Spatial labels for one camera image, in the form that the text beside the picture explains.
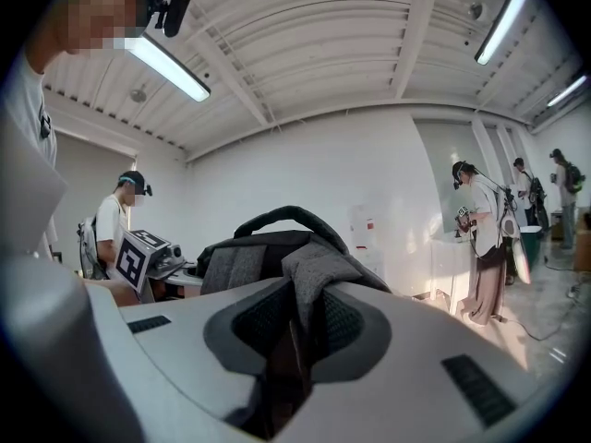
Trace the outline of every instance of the white ceiling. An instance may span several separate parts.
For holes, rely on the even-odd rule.
[[[486,66],[474,56],[504,0],[192,0],[163,44],[211,88],[202,103],[129,54],[62,55],[48,90],[194,159],[281,124],[388,103],[480,107],[536,124],[581,66],[542,0],[528,0]],[[488,7],[476,22],[469,7]],[[142,85],[148,100],[128,94]]]

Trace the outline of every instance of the woman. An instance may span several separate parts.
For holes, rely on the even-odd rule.
[[[474,200],[474,211],[464,224],[476,224],[476,293],[464,300],[464,321],[484,327],[498,312],[505,281],[505,250],[498,222],[497,186],[466,161],[452,167],[454,183],[467,186]]]

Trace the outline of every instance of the cap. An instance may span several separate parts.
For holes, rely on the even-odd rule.
[[[137,196],[145,196],[146,193],[151,196],[151,187],[146,187],[146,180],[138,171],[127,171],[126,173],[122,173],[119,175],[118,182],[121,181],[133,184],[136,187]]]

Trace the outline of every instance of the table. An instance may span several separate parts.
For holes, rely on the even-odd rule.
[[[450,296],[450,315],[455,315],[458,302],[470,294],[476,276],[476,256],[468,236],[455,238],[455,232],[431,237],[431,293],[437,290]]]

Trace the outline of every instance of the gray fabric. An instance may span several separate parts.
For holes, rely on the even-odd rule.
[[[297,312],[304,330],[308,330],[314,301],[325,285],[333,281],[354,281],[361,273],[343,256],[323,245],[309,243],[282,261],[283,275],[295,285]]]
[[[266,249],[266,245],[215,249],[203,278],[201,295],[258,281]]]

